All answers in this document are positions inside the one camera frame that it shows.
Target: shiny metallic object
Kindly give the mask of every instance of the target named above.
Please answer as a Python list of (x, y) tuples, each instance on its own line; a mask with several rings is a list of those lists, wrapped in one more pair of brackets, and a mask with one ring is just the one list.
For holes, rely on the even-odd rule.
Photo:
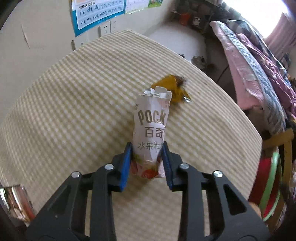
[(0, 188), (0, 196), (4, 204), (5, 212), (29, 226), (35, 218), (36, 211), (28, 197), (26, 189), (22, 185)]
[(71, 177), (73, 177), (73, 178), (78, 178), (79, 176), (80, 176), (80, 173), (79, 172), (73, 172), (71, 174)]
[(112, 164), (106, 164), (105, 165), (106, 170), (112, 170), (113, 168), (114, 168), (114, 166)]
[(216, 176), (216, 177), (222, 177), (223, 176), (223, 173), (221, 172), (221, 171), (214, 171), (214, 175)]
[(187, 163), (181, 163), (180, 164), (180, 168), (181, 169), (188, 169), (189, 168), (189, 165)]

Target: wooden chair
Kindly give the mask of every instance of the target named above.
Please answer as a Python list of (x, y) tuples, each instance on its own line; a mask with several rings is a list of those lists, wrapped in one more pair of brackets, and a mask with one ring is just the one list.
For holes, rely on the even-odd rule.
[[(294, 139), (294, 132), (292, 129), (287, 129), (285, 132), (273, 135), (271, 138), (263, 141), (263, 150), (276, 148), (284, 145), (284, 168), (282, 182), (289, 185), (292, 177), (292, 140)], [(274, 214), (267, 220), (268, 228), (272, 233), (277, 226), (279, 218), (284, 208), (284, 200), (280, 197), (275, 208)]]

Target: electrical outlet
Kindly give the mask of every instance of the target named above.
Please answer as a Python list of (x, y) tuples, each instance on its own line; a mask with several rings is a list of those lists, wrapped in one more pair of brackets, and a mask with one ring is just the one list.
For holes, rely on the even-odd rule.
[(110, 25), (111, 25), (110, 21), (107, 21), (99, 26), (99, 36), (100, 37), (103, 37), (104, 35), (111, 33), (111, 30), (110, 30), (111, 26)]
[(116, 20), (112, 20), (111, 22), (111, 33), (117, 31), (117, 21)]
[(84, 44), (89, 42), (88, 32), (77, 36), (75, 39), (73, 39), (73, 42), (74, 42), (74, 49), (78, 49), (78, 48), (82, 47)]

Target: crumpled candy wrapper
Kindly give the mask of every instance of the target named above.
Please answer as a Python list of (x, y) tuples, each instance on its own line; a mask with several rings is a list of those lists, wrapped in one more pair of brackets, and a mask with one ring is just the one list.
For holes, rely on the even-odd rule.
[(145, 178), (164, 177), (160, 157), (172, 93), (155, 87), (140, 95), (135, 105), (131, 172)]

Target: checkered tablecloth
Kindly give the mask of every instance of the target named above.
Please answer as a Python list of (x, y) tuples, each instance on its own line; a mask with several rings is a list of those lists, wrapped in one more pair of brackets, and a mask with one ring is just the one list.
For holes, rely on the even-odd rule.
[[(247, 198), (261, 153), (251, 122), (198, 68), (132, 31), (72, 52), (17, 100), (0, 127), (0, 182), (23, 184), (40, 210), (71, 172), (93, 172), (124, 151), (137, 95), (168, 74), (188, 79), (192, 98), (170, 106), (170, 151), (200, 171), (223, 171)], [(114, 193), (113, 209), (119, 241), (177, 239), (181, 193), (171, 193), (164, 178), (131, 175), (126, 190)]]

